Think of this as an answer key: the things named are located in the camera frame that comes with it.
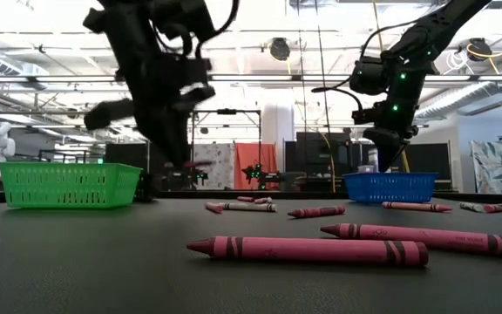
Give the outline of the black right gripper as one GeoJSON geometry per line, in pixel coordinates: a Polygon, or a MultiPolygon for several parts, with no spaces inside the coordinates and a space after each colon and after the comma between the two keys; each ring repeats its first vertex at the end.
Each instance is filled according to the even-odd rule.
{"type": "Polygon", "coordinates": [[[370,108],[374,126],[366,130],[366,138],[376,146],[380,172],[387,171],[408,146],[405,139],[412,137],[417,102],[415,96],[388,93],[385,100],[376,102],[370,108]]]}

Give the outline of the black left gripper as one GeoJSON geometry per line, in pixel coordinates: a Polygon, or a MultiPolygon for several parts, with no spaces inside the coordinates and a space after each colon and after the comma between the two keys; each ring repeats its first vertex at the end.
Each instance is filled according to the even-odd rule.
{"type": "MultiPolygon", "coordinates": [[[[211,69],[208,58],[162,59],[143,65],[140,75],[126,81],[131,98],[99,102],[85,114],[85,126],[89,130],[102,129],[115,120],[133,117],[138,109],[190,113],[200,102],[215,95],[208,84],[211,69]]],[[[184,127],[138,126],[138,129],[176,168],[189,162],[184,127]]]]}

